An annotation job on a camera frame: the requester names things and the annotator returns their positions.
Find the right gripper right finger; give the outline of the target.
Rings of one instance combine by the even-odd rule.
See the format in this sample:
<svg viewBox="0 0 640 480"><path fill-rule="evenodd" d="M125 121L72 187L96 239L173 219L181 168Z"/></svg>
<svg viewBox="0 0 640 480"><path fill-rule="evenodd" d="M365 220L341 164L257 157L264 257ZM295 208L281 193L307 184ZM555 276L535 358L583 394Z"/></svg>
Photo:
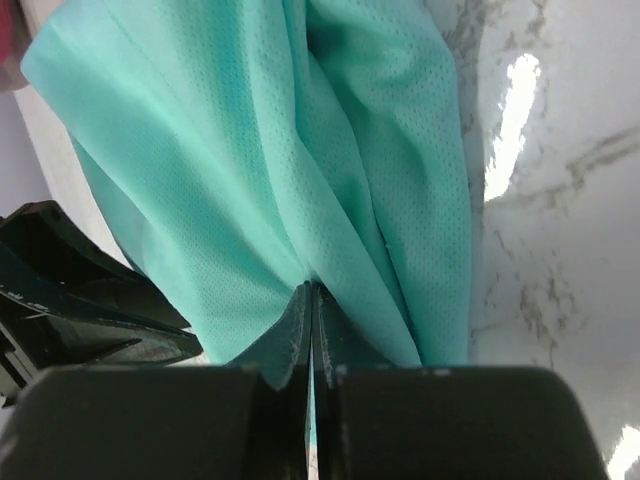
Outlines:
<svg viewBox="0 0 640 480"><path fill-rule="evenodd" d="M311 287L323 479L603 479L571 388L539 367L401 368Z"/></svg>

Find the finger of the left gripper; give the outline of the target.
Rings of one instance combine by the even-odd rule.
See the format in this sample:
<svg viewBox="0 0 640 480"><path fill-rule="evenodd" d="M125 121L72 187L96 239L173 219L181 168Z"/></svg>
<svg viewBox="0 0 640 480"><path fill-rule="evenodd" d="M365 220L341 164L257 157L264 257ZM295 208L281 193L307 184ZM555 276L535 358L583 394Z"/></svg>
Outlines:
<svg viewBox="0 0 640 480"><path fill-rule="evenodd" d="M1 331L35 365L169 365L200 355L188 322L145 276L54 201L1 221Z"/></svg>

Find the clear plastic bin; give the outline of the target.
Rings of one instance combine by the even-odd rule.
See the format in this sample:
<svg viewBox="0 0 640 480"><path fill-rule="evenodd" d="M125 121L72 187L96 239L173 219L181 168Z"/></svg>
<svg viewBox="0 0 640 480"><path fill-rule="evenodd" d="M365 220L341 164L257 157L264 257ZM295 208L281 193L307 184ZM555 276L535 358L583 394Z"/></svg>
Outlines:
<svg viewBox="0 0 640 480"><path fill-rule="evenodd" d="M39 21L37 19L36 13L33 11L33 2L24 1L24 0L17 0L17 1L21 3L21 7L23 9L24 16L31 34L31 43L32 43L33 38L35 37L39 29ZM22 89L28 84L28 81L22 74L21 67L20 67L20 64L24 55L20 60L10 59L6 63L1 64L1 92L2 93Z"/></svg>

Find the magenta t shirt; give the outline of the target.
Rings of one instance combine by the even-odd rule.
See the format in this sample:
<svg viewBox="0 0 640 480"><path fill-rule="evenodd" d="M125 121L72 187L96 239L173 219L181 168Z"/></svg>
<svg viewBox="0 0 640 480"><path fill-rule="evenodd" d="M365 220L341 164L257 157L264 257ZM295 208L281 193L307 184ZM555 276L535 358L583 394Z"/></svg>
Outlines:
<svg viewBox="0 0 640 480"><path fill-rule="evenodd" d="M21 3L1 0L1 64L20 60L31 43L31 34Z"/></svg>

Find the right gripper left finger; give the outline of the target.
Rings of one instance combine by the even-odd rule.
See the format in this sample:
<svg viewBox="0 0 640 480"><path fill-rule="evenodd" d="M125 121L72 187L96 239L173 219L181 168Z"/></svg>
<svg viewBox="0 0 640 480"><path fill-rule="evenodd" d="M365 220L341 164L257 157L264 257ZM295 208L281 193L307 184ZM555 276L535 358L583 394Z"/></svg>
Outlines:
<svg viewBox="0 0 640 480"><path fill-rule="evenodd" d="M311 287L226 365L66 367L18 398L5 479L304 479Z"/></svg>

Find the teal t shirt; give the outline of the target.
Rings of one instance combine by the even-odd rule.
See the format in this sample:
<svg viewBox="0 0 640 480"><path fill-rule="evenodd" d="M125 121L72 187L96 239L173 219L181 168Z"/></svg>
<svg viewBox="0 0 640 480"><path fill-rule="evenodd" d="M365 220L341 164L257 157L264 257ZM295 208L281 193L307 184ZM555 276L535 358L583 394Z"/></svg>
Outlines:
<svg viewBox="0 0 640 480"><path fill-rule="evenodd" d="M424 2L68 1L21 69L213 362L308 280L395 363L466 362L456 69Z"/></svg>

